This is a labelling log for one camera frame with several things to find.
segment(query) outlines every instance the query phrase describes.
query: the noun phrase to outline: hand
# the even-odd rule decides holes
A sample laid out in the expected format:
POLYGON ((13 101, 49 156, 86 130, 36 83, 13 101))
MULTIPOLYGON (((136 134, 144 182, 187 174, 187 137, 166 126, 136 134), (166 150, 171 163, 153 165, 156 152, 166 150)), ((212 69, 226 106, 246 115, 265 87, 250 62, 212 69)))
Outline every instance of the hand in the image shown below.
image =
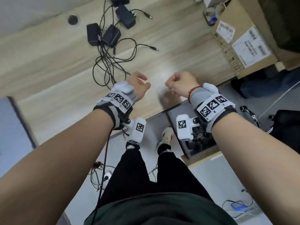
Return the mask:
POLYGON ((138 100, 142 99, 146 91, 151 87, 150 83, 144 83, 141 79, 147 80, 148 78, 144 74, 137 71, 126 79, 126 81, 134 87, 134 93, 136 94, 138 100))
POLYGON ((175 73, 165 82, 165 85, 176 97, 183 96, 185 98, 188 98, 188 92, 192 88, 200 86, 196 78, 189 72, 175 73))

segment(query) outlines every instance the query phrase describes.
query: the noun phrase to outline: desk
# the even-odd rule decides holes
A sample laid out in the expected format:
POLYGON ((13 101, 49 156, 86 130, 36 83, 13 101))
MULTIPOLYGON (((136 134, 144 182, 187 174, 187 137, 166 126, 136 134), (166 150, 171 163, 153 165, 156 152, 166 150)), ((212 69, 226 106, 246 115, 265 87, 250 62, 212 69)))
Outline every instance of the desk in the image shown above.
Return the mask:
MULTIPOLYGON (((99 22, 104 0, 78 7, 0 40, 0 97, 13 96, 38 144, 68 128, 89 112, 108 93, 92 78, 98 56, 87 42, 86 25, 99 22), (77 14, 80 22, 70 26, 67 18, 77 14)), ((131 114, 149 118, 181 101, 166 93, 164 82, 174 73, 187 70, 199 83, 221 84, 235 76, 204 18, 204 4, 194 0, 130 0, 138 13, 130 30, 118 25, 122 38, 155 46, 159 52, 140 47, 136 58, 122 66, 138 70, 152 83, 146 96, 131 114)), ((112 22, 111 11, 106 17, 112 22)), ((131 42, 118 46, 117 57, 128 57, 131 42)), ((123 80, 120 73, 116 79, 123 80)), ((101 81, 102 74, 96 78, 101 81)))

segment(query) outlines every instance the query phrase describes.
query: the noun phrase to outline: dark green shirt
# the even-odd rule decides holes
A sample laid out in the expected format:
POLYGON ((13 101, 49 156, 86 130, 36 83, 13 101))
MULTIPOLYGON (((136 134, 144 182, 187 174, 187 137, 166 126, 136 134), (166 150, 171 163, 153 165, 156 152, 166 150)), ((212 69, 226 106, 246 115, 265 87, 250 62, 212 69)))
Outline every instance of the dark green shirt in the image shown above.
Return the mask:
MULTIPOLYGON (((92 213, 84 222, 90 225, 92 213)), ((128 198, 97 210, 94 225, 237 225, 222 208, 191 193, 157 193, 128 198)))

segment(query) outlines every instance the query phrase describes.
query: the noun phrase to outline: person's left hand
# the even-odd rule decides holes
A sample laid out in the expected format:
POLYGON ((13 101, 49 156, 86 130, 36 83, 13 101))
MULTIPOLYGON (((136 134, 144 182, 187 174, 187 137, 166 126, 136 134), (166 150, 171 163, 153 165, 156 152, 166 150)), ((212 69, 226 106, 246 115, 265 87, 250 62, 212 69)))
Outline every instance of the person's left hand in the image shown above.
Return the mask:
POLYGON ((126 79, 126 81, 134 87, 134 93, 136 94, 138 100, 142 99, 146 91, 151 87, 150 83, 144 83, 141 79, 147 80, 148 78, 144 74, 137 71, 126 79))

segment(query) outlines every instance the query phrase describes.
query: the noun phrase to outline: black round desk hole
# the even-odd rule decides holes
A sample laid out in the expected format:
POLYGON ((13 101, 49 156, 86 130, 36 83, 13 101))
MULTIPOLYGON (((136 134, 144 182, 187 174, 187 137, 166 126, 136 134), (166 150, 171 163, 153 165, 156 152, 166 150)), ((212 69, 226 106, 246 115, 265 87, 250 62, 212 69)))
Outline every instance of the black round desk hole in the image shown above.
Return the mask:
POLYGON ((68 18, 68 23, 70 25, 76 25, 78 23, 78 17, 76 15, 70 15, 68 18))

